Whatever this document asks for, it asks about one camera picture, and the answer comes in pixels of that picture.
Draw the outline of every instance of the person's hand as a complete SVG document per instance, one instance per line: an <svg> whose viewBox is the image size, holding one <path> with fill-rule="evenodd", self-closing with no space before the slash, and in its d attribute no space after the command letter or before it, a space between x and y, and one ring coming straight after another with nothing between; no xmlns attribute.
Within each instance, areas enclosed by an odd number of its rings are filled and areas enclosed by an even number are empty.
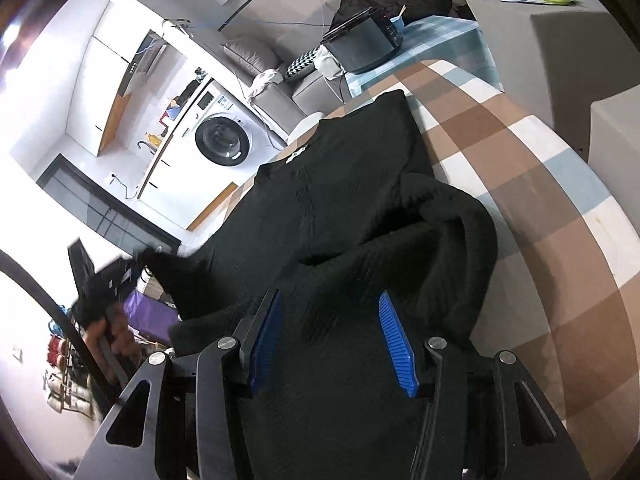
<svg viewBox="0 0 640 480"><path fill-rule="evenodd" d="M111 351L116 355L121 354L125 357L130 357L136 365L139 365L142 360L142 349L140 345L136 343L133 333L129 331L129 318L124 313L122 304L115 305L114 310L116 316L114 322L111 324L111 335L113 335ZM89 352L94 356L95 361L102 370L102 373L107 377L107 380L110 383L115 383L115 372L107 364L100 349L100 344L98 343L99 339L104 336L106 329L107 321L105 319L91 323L85 330L83 339Z"/></svg>

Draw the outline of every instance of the black sweater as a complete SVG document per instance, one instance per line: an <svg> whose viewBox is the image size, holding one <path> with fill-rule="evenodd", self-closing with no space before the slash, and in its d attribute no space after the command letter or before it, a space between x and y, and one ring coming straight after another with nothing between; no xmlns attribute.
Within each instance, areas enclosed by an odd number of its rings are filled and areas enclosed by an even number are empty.
<svg viewBox="0 0 640 480"><path fill-rule="evenodd" d="M487 211L434 179L394 91L321 121L292 161L260 167L194 255L150 267L183 319L170 332L178 354L230 335L281 291L269 380L241 405L257 480L388 479L408 473L424 401L397 384L378 298L393 291L412 335L429 327L466 345L496 255Z"/></svg>

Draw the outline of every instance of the houndstooth pillow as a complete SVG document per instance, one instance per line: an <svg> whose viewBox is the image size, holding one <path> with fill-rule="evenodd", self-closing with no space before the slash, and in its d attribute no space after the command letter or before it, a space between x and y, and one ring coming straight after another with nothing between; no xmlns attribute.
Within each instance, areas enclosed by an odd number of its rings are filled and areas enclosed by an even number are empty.
<svg viewBox="0 0 640 480"><path fill-rule="evenodd" d="M313 50L310 50L299 58L294 59L289 65L289 68L287 68L283 79L285 81L291 81L295 79L302 79L303 77L311 74L316 69L314 66L314 59L316 58L316 52L319 48L319 46L316 46Z"/></svg>

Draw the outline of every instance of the silver bolt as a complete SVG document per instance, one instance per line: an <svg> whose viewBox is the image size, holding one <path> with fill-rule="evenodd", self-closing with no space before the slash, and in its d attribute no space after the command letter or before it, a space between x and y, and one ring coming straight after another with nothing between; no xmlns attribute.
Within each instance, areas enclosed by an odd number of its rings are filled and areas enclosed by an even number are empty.
<svg viewBox="0 0 640 480"><path fill-rule="evenodd" d="M429 346L434 350L442 350L447 347L447 340L443 337L432 337L429 339Z"/></svg>
<svg viewBox="0 0 640 480"><path fill-rule="evenodd" d="M236 346L236 340L232 337L221 337L218 339L218 348L221 350L229 350Z"/></svg>
<svg viewBox="0 0 640 480"><path fill-rule="evenodd" d="M164 363L165 359L166 355L164 354L164 352L154 352L149 356L149 364L161 365L162 363Z"/></svg>
<svg viewBox="0 0 640 480"><path fill-rule="evenodd" d="M514 362L516 362L516 356L512 352L505 350L503 352L500 352L500 361L502 361L506 365L512 365L514 364Z"/></svg>

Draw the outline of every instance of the checkered tablecloth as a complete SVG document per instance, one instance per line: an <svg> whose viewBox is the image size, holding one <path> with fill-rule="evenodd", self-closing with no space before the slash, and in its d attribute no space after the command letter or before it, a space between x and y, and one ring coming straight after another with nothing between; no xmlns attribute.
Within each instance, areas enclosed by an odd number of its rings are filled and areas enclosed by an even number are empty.
<svg viewBox="0 0 640 480"><path fill-rule="evenodd" d="M477 22L430 16L407 25L404 41L398 54L379 67L364 74L346 75L352 97L360 95L388 75L425 59L445 59L465 72L502 89L495 68ZM463 84L467 80L458 80Z"/></svg>
<svg viewBox="0 0 640 480"><path fill-rule="evenodd" d="M498 263L473 343L484 355L513 350L592 478L609 479L639 434L640 238L560 137L491 85L462 76L447 61L423 61L330 117L405 92L436 177L476 197L495 221ZM226 218L252 184L218 213Z"/></svg>

